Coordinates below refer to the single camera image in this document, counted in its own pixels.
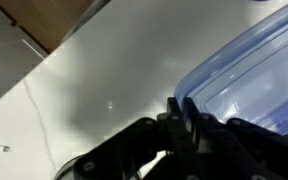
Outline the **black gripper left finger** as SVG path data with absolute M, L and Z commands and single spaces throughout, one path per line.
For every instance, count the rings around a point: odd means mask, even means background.
M 130 180 L 157 153 L 162 158 L 143 180 L 195 180 L 198 158 L 174 97 L 155 119 L 141 118 L 73 164 L 73 180 Z

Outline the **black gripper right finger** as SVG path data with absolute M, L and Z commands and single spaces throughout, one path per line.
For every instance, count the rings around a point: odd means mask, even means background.
M 225 124 L 203 113 L 186 98 L 183 111 L 191 123 L 197 150 L 216 162 L 226 180 L 288 180 L 288 135 L 266 130 L 240 118 Z

